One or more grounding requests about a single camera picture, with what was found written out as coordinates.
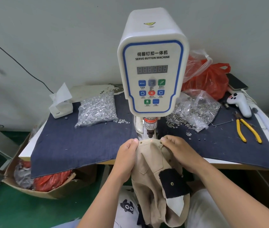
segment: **beige fabric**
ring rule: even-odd
[[[179,217],[166,206],[166,196],[159,173],[168,168],[175,168],[182,175],[182,166],[171,150],[156,139],[140,141],[136,155],[131,180],[146,225],[151,224],[154,228],[159,228],[160,224],[165,222],[169,227],[181,226],[187,218],[190,195],[183,197],[184,207]]]

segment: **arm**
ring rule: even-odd
[[[186,170],[201,179],[231,227],[269,227],[269,209],[202,158],[186,141],[170,135],[161,141]]]
[[[102,189],[81,219],[78,228],[112,228],[117,212],[120,189],[131,174],[139,141],[129,139],[117,152],[114,167]]]

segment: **black phone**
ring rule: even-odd
[[[238,78],[236,78],[234,75],[231,73],[227,73],[226,76],[228,77],[228,86],[234,90],[241,90],[241,89],[248,89],[248,86],[244,84],[242,81],[240,81]]]

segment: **pliers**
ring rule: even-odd
[[[255,135],[257,142],[261,144],[262,140],[261,140],[259,134],[256,132],[256,130],[254,130],[253,127],[251,127],[246,121],[244,121],[244,119],[241,117],[241,115],[238,112],[235,112],[235,117],[236,117],[236,123],[237,123],[237,132],[238,132],[241,140],[243,142],[247,142],[246,138],[241,133],[240,121]]]

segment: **cartoon cat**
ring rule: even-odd
[[[131,201],[128,203],[127,199],[125,199],[122,203],[120,203],[120,206],[125,210],[125,212],[134,213],[134,207]]]

